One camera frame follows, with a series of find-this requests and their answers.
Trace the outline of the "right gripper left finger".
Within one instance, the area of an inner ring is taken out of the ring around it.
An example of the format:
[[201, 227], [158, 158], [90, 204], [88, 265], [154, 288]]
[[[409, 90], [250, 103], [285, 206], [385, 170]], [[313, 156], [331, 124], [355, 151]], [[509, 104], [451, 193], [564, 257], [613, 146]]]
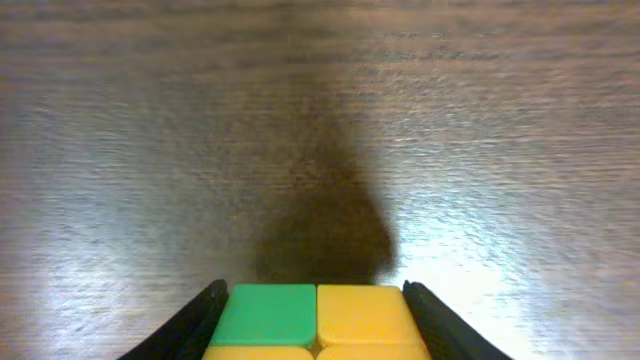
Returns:
[[217, 279], [119, 360], [201, 359], [229, 298], [227, 282]]

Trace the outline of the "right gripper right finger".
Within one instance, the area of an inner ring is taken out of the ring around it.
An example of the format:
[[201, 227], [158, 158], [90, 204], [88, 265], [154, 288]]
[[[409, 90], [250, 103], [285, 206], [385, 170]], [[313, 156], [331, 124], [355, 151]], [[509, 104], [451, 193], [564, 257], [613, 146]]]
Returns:
[[402, 293], [432, 360], [511, 360], [420, 282]]

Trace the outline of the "multicoloured puzzle cube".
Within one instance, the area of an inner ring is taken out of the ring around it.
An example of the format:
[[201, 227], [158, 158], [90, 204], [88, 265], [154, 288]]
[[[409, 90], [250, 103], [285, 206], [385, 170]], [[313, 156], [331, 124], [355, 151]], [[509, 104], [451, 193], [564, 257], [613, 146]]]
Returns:
[[401, 290], [376, 285], [241, 284], [204, 360], [429, 360]]

